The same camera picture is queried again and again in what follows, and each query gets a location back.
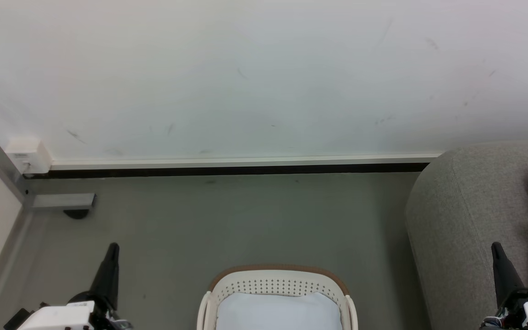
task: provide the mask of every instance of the black baseboard trim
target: black baseboard trim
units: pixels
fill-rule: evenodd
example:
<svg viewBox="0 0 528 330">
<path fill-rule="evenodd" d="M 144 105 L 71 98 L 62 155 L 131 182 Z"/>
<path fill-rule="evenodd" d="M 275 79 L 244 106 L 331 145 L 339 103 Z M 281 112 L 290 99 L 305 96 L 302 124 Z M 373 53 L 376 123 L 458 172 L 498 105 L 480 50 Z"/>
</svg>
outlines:
<svg viewBox="0 0 528 330">
<path fill-rule="evenodd" d="M 311 173 L 388 173 L 420 172 L 429 163 L 358 164 L 358 165 L 286 165 L 245 167 L 192 167 L 177 169 L 63 170 L 34 175 L 29 179 L 103 178 L 157 176 L 232 176 L 293 175 Z"/>
</svg>

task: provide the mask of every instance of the baseboard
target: baseboard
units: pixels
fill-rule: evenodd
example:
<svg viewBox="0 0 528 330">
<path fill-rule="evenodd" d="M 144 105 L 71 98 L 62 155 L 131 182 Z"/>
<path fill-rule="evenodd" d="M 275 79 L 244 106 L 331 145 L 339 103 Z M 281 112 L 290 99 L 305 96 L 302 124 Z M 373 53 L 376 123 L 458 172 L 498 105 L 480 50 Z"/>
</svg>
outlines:
<svg viewBox="0 0 528 330">
<path fill-rule="evenodd" d="M 440 153 L 205 159 L 55 160 L 51 171 L 429 163 Z"/>
<path fill-rule="evenodd" d="M 419 172 L 439 154 L 55 163 L 38 178 Z"/>
</svg>

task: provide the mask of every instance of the white wall trim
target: white wall trim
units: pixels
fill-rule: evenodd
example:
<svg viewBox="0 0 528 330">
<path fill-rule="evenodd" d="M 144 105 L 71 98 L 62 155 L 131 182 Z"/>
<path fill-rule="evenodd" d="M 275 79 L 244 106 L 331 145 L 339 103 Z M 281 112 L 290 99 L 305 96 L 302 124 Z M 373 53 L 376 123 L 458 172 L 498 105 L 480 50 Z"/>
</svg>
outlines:
<svg viewBox="0 0 528 330">
<path fill-rule="evenodd" d="M 352 156 L 255 157 L 205 159 L 94 159 L 53 160 L 53 171 L 118 170 L 118 169 L 176 169 L 185 167 L 243 167 L 284 165 L 357 165 L 392 163 L 429 163 L 440 153 L 374 154 Z"/>
</svg>

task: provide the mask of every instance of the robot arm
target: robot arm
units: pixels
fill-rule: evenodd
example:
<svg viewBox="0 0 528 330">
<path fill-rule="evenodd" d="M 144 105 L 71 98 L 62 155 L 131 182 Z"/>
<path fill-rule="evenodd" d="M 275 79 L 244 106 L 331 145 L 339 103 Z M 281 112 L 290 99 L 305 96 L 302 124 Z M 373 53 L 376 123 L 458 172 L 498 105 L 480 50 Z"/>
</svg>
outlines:
<svg viewBox="0 0 528 330">
<path fill-rule="evenodd" d="M 88 291 L 75 295 L 65 306 L 40 304 L 36 312 L 21 309 L 4 325 L 5 330 L 132 330 L 117 316 L 119 246 L 111 243 Z"/>
<path fill-rule="evenodd" d="M 528 289 L 524 288 L 501 243 L 492 244 L 492 258 L 498 311 L 494 316 L 484 319 L 480 330 L 492 330 L 492 328 L 528 330 Z"/>
</svg>

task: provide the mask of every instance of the pillow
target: pillow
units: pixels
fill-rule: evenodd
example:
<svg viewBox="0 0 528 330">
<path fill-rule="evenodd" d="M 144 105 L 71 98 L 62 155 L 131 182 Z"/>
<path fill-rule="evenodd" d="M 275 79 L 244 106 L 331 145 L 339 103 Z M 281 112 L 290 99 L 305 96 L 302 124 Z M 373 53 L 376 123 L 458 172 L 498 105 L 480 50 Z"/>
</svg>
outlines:
<svg viewBox="0 0 528 330">
<path fill-rule="evenodd" d="M 339 307 L 323 294 L 301 297 L 237 292 L 217 308 L 216 330 L 341 330 Z"/>
</svg>

